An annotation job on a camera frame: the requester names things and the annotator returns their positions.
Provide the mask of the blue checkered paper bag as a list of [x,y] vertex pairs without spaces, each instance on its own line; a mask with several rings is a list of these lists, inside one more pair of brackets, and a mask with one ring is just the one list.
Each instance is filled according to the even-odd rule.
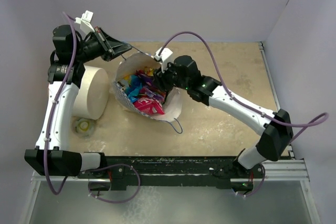
[[133,105],[125,93],[122,85],[118,84],[118,82],[127,74],[135,73],[141,67],[160,68],[161,64],[155,61],[154,56],[151,54],[146,54],[143,52],[136,52],[132,54],[126,58],[126,60],[119,63],[116,71],[116,77],[111,84],[112,93],[115,95],[116,100],[125,110],[140,114],[149,119],[166,122],[169,125],[173,125],[172,123],[174,121],[178,121],[177,119],[182,112],[182,98],[179,89],[173,88],[173,90],[168,94],[166,102],[163,104],[163,111],[165,112],[164,115],[148,115],[141,112]]

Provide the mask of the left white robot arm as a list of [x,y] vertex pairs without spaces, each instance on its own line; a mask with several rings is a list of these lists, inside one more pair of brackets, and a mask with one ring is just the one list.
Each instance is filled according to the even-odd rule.
[[61,25],[52,35],[55,50],[48,69],[46,115],[35,147],[25,151],[24,159],[42,176],[73,177],[90,170],[96,178],[102,178],[108,172],[103,153],[68,150],[71,114],[85,73],[84,64],[98,57],[111,61],[132,47],[100,27],[82,38],[71,25]]

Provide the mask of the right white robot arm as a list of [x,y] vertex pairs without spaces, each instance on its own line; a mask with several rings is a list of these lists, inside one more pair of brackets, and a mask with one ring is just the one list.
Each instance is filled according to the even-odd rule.
[[225,90],[218,80],[202,75],[190,56],[179,56],[175,60],[156,56],[155,59],[161,65],[154,72],[154,82],[160,90],[183,89],[194,101],[230,114],[260,136],[255,146],[244,149],[236,157],[233,170],[238,177],[246,177],[257,164],[280,159],[293,138],[287,111],[274,112],[259,107]]

